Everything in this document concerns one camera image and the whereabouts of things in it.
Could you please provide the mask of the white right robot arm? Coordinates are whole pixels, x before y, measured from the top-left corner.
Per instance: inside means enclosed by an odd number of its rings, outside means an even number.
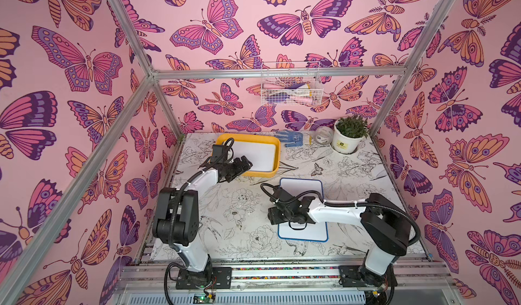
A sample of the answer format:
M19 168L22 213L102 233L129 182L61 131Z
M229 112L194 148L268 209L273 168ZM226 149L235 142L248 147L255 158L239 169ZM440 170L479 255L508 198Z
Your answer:
M362 228L373 244L358 268L341 270L346 287L395 287L393 264L421 237L420 228L407 212L379 193L359 201L327 201L317 190L292 195L281 185L262 183L260 189L272 207L268 219L278 226L282 239L325 241L329 223Z

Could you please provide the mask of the blue-framed whiteboard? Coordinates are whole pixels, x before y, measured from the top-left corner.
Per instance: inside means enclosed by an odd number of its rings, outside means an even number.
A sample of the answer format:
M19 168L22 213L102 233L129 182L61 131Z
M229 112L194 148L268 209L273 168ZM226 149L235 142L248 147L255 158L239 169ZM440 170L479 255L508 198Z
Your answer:
M291 196L298 196L306 191L316 191L320 193L320 196L323 196L323 186L320 180L282 178L279 185ZM305 212L305 210L309 210L312 201L319 201L319 196L311 193L302 196L298 202L293 203L297 216L293 219L293 222L278 224L279 238L319 243L328 241L327 223L316 222L315 220L311 223L309 214Z

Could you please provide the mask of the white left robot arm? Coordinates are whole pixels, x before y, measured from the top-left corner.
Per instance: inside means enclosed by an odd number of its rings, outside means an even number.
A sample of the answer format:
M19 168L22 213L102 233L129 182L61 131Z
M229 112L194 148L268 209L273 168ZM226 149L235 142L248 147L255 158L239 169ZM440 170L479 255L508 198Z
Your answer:
M181 185L160 190L153 220L152 233L156 239L167 244L182 259L180 278L191 287L207 288L213 281L212 260L202 242L199 232L199 198L213 186L232 182L252 168L247 157L233 157L235 140L212 146L208 157L189 179Z

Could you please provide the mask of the yellow-framed whiteboard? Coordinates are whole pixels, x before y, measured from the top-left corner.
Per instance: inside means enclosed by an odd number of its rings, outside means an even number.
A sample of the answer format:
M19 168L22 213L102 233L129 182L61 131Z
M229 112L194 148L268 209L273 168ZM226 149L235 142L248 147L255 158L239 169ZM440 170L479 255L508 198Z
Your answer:
M235 158L245 156L252 163L250 171L269 173L275 169L274 144L234 142L232 149Z

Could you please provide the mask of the yellow plastic storage tray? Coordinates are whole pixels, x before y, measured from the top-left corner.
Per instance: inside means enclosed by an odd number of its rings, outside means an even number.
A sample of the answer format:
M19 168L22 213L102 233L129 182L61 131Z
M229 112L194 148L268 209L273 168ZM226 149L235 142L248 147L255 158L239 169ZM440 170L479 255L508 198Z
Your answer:
M271 178L276 175L281 155L281 142L278 138L268 135L222 134L215 144L223 145L230 138L234 139L234 158L245 156L252 163L252 168L244 176Z

